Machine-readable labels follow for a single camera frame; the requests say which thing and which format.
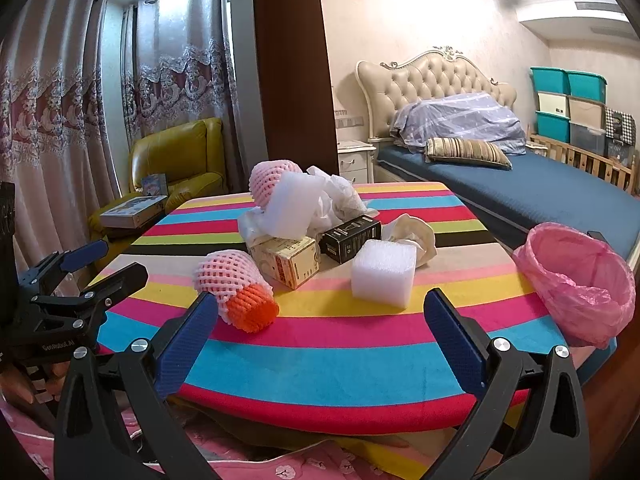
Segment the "pink plastic bag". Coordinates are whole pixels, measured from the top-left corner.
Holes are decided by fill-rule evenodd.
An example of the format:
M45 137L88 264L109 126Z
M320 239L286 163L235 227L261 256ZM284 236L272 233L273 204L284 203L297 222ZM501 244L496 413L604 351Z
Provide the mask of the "pink plastic bag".
M604 349L634 315L634 276L604 242L546 222L529 231L513 259L571 346Z

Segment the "bed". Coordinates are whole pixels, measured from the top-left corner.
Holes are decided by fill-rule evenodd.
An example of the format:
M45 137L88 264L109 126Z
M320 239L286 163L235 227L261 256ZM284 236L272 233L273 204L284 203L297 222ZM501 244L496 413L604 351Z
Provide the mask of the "bed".
M599 231L635 271L640 256L640 200L585 171L528 152L510 156L512 171L424 160L394 146L389 129L397 110L417 100L484 91L513 107L515 89L486 78L447 46L398 64L361 61L356 78L367 100L369 142L377 148L376 182L440 181L456 193L508 248L524 243L545 221Z

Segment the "striped tablecloth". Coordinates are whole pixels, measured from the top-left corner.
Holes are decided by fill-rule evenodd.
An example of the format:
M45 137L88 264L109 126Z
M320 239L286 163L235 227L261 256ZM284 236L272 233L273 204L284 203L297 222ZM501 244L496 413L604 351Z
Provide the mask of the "striped tablecloth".
M461 391L424 322L424 296L436 286L464 316L521 350L548 353L564 341L509 255L443 184L356 188L383 224L406 212L436 232L438 255L417 270L408 308L398 314L356 300L350 264L323 255L321 272L298 290L274 283L280 315L267 329L250 335L219 320L182 396L251 420L324 433L459 424L474 399ZM139 262L149 279L109 311L100 343L122 350L179 316L196 298L192 275L202 257L245 248L236 219L251 206L248 194L191 200L116 258L101 276Z

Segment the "tufted headboard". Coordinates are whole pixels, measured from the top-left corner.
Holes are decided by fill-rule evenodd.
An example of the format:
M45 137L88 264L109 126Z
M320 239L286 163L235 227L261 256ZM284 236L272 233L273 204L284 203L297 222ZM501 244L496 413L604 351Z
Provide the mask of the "tufted headboard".
M356 79L369 108L369 140L388 137L396 111L418 99L484 91L509 108L516 100L513 86L487 79L450 46L435 46L402 64L359 61Z

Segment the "lace curtain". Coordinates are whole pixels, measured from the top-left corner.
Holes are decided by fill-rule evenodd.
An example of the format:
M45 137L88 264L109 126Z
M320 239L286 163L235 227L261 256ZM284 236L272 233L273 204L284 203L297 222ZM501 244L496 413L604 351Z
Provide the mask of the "lace curtain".
M29 0L0 50L0 178L16 184L18 267L88 242L118 194L104 126L106 0ZM74 280L61 292L77 294Z
M122 31L122 100L129 147L142 137L219 117L227 181L244 187L226 0L140 0Z

